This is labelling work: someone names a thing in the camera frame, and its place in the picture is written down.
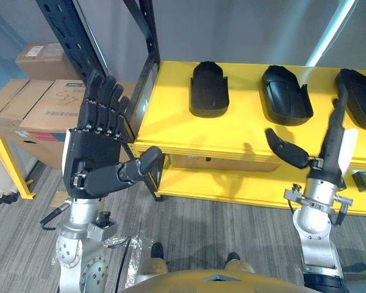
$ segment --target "gray carpet floor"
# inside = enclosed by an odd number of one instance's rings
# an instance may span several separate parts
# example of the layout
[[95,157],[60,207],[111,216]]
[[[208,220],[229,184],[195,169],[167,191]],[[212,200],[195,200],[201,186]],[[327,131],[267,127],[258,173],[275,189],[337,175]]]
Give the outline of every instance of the gray carpet floor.
[[[31,177],[34,200],[0,205],[0,292],[57,290],[57,236],[41,230],[38,222],[52,211],[55,192],[64,190],[61,172],[38,163]],[[163,243],[170,271],[221,269],[228,253],[236,251],[257,273],[302,284],[299,240],[289,210],[177,197],[155,202],[143,183],[111,194],[105,209],[118,222],[117,236],[132,237],[120,288],[133,282],[155,241]],[[348,216],[331,236],[344,270],[366,268],[366,217]],[[107,252],[108,293],[114,290],[123,252],[124,247]]]

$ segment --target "yellow shelf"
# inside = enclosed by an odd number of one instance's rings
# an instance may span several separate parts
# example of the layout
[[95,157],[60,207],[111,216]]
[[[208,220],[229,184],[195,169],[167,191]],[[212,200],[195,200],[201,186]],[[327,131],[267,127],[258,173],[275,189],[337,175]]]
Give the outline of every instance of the yellow shelf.
[[[270,173],[172,168],[166,157],[157,196],[172,195],[289,208],[287,200],[283,198],[284,189],[290,189],[293,183],[304,187],[307,172],[289,165],[282,165]],[[338,194],[354,200],[348,213],[366,215],[366,192],[358,192],[351,174],[346,175],[345,181],[347,189]],[[334,206],[336,210],[339,207],[338,203]]]
[[[157,145],[164,153],[280,162],[267,145],[264,130],[273,128],[285,140],[311,156],[320,151],[328,118],[337,96],[338,68],[286,66],[300,84],[308,84],[314,116],[300,126],[280,126],[265,117],[260,100],[263,72],[268,65],[219,63],[228,77],[229,108],[218,118],[199,118],[188,111],[190,77],[198,62],[163,61],[133,151]],[[358,141],[350,168],[366,170],[366,130],[349,118],[346,129],[357,128]]]

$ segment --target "black shoe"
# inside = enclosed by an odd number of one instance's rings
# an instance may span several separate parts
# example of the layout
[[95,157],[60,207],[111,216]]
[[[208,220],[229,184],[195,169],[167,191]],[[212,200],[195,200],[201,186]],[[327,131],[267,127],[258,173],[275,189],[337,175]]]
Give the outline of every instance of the black shoe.
[[162,258],[164,259],[163,245],[160,242],[155,242],[151,249],[151,258]]
[[240,257],[236,252],[230,252],[230,254],[228,254],[228,260],[226,262],[231,261],[233,259],[236,261],[240,260]]

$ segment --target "screw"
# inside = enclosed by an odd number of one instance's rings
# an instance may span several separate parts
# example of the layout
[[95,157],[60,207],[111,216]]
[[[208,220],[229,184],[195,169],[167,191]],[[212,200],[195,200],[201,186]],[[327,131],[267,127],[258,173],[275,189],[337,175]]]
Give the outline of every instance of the screw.
[[297,192],[299,192],[300,190],[301,190],[301,185],[299,185],[299,184],[293,184],[293,188],[292,188],[292,190],[293,191],[297,191]]

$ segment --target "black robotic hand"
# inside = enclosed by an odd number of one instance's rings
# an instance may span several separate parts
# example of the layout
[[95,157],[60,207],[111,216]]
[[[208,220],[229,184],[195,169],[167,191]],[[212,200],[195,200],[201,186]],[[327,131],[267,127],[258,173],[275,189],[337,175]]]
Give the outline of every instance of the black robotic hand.
[[88,78],[77,128],[69,129],[63,152],[63,180],[69,196],[101,198],[141,180],[161,155],[152,146],[139,159],[119,163],[123,114],[129,99],[113,76]]

